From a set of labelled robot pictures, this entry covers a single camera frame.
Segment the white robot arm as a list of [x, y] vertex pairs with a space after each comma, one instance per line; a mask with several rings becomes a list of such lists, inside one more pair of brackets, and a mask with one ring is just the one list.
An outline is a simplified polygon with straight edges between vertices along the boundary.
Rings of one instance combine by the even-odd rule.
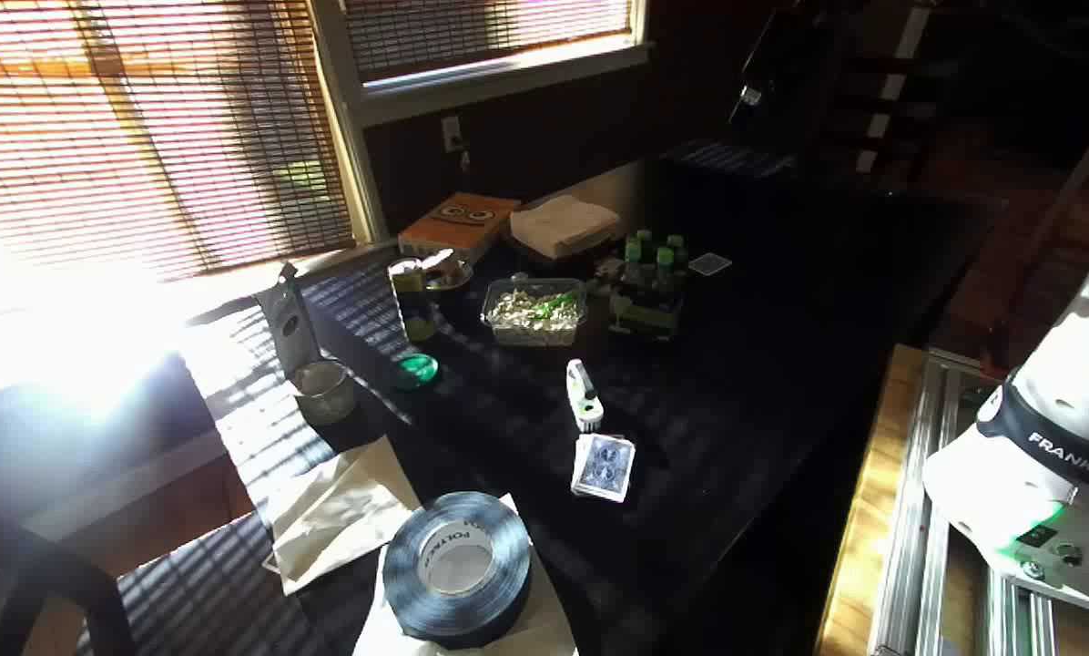
[[1089, 609], [1089, 275], [922, 486], [993, 574]]

